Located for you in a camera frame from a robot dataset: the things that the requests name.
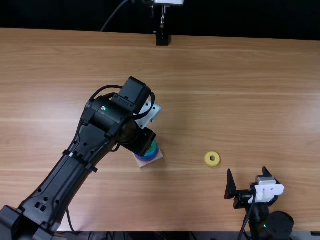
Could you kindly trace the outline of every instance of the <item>black cable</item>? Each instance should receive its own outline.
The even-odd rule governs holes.
[[[95,97],[102,92],[105,89],[122,89],[122,86],[118,86],[118,85],[107,85],[107,86],[103,86],[100,89],[98,89],[91,97],[89,101],[93,101],[95,99]]]
[[[75,230],[74,230],[74,227],[72,226],[69,208],[66,209],[66,216],[67,216],[67,218],[68,218],[68,222],[69,222],[69,226],[70,226],[70,229],[71,229],[71,233],[74,234],[74,235],[76,235],[76,236],[78,236],[78,235],[80,234],[80,232],[75,231]]]
[[[88,240],[90,240],[91,234],[92,234],[92,231],[91,231],[90,234],[89,234]]]
[[[112,149],[111,152],[114,153],[116,151],[118,151],[120,148],[120,144],[118,143],[117,146],[115,147],[115,149]]]
[[[241,240],[242,233],[243,233],[244,230],[245,230],[245,227],[246,227],[246,225],[247,225],[247,222],[249,221],[249,218],[250,218],[252,209],[254,208],[254,205],[255,205],[255,203],[256,203],[256,195],[257,195],[257,193],[256,193],[256,191],[254,190],[251,207],[250,207],[250,209],[249,209],[249,212],[248,212],[247,216],[245,217],[244,223],[242,224],[242,227],[241,227],[241,230],[240,230],[240,232],[239,232],[239,235],[238,235],[237,240]]]
[[[193,239],[194,239],[194,240],[197,240],[197,238],[196,238],[195,234],[194,234],[192,231],[191,231],[190,233],[191,233],[191,235],[192,235]]]
[[[148,113],[150,113],[151,109],[153,108],[155,101],[156,101],[156,96],[153,92],[150,93],[150,97],[151,97],[151,107],[149,108],[148,111],[145,111],[144,113],[138,114],[138,115],[133,115],[133,119],[134,120],[139,120],[144,118],[145,116],[148,115]]]
[[[244,219],[243,219],[242,224],[245,223],[246,218],[247,218],[247,214],[244,216]],[[243,230],[243,235],[245,236],[246,239],[252,240],[252,237],[250,237],[250,236],[247,234],[246,229]]]
[[[246,230],[243,230],[243,235],[245,236],[246,239],[252,240],[252,238],[247,234]]]
[[[118,12],[118,10],[129,0],[124,0],[120,5],[113,11],[113,13],[110,15],[110,17],[105,21],[103,27],[101,28],[100,32],[103,32],[105,30],[105,27],[109,23],[109,21],[114,17],[114,15]]]

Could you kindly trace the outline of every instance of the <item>wood grain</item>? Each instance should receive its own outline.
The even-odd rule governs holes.
[[[17,207],[73,139],[98,88],[145,82],[163,107],[150,128],[164,159],[140,170],[110,153],[70,205],[84,231],[239,231],[224,200],[266,166],[284,184],[271,208],[295,231],[320,228],[319,42],[0,29],[0,206]],[[205,165],[216,151],[218,167]],[[60,230],[68,230],[64,219]]]

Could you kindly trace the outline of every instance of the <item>white bracket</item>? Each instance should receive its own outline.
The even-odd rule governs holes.
[[[141,111],[139,112],[139,114],[143,114],[146,111],[148,111],[151,107],[151,101],[147,100],[145,102],[145,104],[143,105]],[[154,122],[154,120],[156,119],[156,117],[158,116],[158,114],[161,112],[162,107],[156,103],[154,103],[151,111],[143,118],[135,120],[135,122],[138,124],[138,126],[141,129],[144,129],[149,122]]]
[[[256,190],[256,203],[269,203],[275,196],[283,194],[285,187],[282,184],[263,184],[262,182],[259,185],[255,185]],[[249,199],[248,203],[252,204],[253,196]]]

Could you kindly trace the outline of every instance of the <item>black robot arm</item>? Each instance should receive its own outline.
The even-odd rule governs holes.
[[[106,88],[120,88],[117,93],[95,98]],[[88,175],[117,144],[144,156],[156,134],[141,129],[135,122],[155,95],[141,81],[130,77],[123,87],[99,89],[86,104],[74,139],[43,183],[17,209],[5,206],[0,211],[1,240],[60,240],[56,234],[67,208]]]
[[[269,213],[269,207],[282,194],[284,186],[275,179],[266,167],[262,175],[256,176],[256,182],[250,183],[250,189],[237,190],[231,170],[227,172],[227,184],[224,199],[233,199],[234,209],[245,209],[246,215],[238,236],[249,222],[252,240],[289,240],[294,227],[294,219],[287,213],[275,211]]]

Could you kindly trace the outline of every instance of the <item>black clip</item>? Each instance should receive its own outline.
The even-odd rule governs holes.
[[[98,172],[98,168],[96,168],[95,166],[93,166],[93,164],[91,162],[87,162],[85,160],[82,159],[82,157],[77,156],[76,154],[74,154],[73,152],[70,152],[69,150],[64,150],[63,155],[68,156],[70,158],[73,158],[74,160],[77,160],[80,164],[82,164],[90,173]]]

